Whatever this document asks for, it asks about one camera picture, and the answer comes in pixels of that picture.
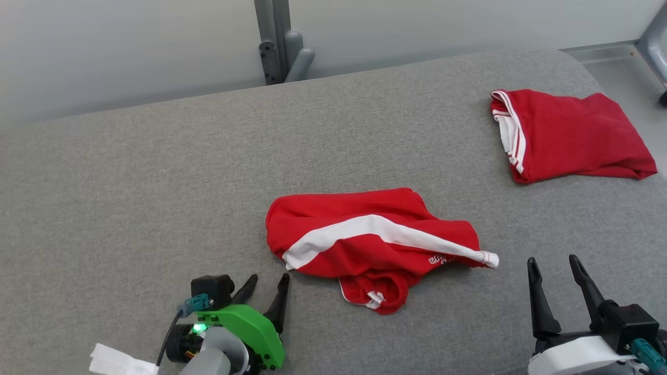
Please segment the red shorts with white stripe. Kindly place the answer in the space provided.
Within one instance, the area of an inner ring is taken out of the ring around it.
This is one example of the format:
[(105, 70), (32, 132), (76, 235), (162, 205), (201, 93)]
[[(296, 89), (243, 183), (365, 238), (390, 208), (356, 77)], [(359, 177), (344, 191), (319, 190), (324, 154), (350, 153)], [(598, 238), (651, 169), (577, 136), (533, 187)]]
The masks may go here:
[(265, 216), (267, 245), (287, 270), (336, 279), (345, 301), (381, 315), (442, 265), (497, 268), (464, 220), (434, 216), (409, 188), (276, 199)]

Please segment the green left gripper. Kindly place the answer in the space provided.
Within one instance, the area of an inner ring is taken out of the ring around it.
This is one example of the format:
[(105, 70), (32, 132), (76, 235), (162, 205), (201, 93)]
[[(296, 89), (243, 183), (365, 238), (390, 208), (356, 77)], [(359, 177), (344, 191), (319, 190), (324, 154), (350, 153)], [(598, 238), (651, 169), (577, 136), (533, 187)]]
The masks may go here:
[(236, 371), (282, 368), (286, 349), (280, 335), (284, 330), (290, 275), (281, 276), (276, 296), (265, 313), (245, 305), (258, 280), (257, 274), (251, 275), (232, 297), (232, 305), (198, 313), (207, 325), (200, 355), (212, 351), (226, 356), (228, 365)]

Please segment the red basketball jersey number 23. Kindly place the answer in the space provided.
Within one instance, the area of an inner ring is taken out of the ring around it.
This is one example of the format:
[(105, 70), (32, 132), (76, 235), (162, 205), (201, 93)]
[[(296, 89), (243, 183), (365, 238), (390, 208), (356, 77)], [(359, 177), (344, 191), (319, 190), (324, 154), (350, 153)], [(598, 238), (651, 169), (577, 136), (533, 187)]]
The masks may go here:
[(644, 180), (658, 172), (635, 126), (602, 93), (579, 99), (523, 89), (490, 96), (516, 183), (569, 175)]

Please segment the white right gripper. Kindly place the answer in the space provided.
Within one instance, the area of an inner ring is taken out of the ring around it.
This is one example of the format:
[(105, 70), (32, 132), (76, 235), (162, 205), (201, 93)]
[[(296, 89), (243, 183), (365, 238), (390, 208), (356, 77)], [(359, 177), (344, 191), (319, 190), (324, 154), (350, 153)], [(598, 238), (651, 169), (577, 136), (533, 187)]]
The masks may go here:
[(560, 334), (560, 323), (553, 317), (544, 294), (540, 268), (535, 258), (529, 258), (527, 278), (536, 345), (527, 375), (637, 375), (636, 356), (619, 346), (613, 335), (594, 333), (602, 328), (607, 299), (579, 257), (570, 254), (569, 264), (584, 297), (591, 332)]

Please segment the grey wheeled stand leg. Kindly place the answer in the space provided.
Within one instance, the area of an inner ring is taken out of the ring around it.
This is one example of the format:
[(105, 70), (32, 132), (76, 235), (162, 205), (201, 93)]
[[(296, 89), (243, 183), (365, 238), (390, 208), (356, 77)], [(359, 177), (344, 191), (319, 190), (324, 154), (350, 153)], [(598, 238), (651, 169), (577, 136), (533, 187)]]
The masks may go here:
[(667, 33), (667, 0), (653, 17), (635, 47), (665, 86), (659, 104), (667, 108), (667, 47), (662, 46), (662, 37)]

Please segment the grey fabric sofa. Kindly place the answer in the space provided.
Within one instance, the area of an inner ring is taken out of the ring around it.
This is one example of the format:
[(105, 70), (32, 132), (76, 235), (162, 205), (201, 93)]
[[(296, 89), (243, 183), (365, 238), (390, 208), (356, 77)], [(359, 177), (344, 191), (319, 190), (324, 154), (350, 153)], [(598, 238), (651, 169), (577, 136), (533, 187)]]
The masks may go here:
[(285, 271), (265, 214), (290, 194), (407, 187), (500, 262), (445, 265), (390, 316), (294, 274), (276, 375), (524, 374), (532, 256), (564, 331), (590, 322), (569, 254), (667, 326), (667, 181), (518, 185), (490, 92), (522, 88), (601, 91), (566, 53), (510, 49), (0, 130), (0, 375), (90, 375), (97, 343), (153, 362), (202, 275), (257, 273), (265, 310)]

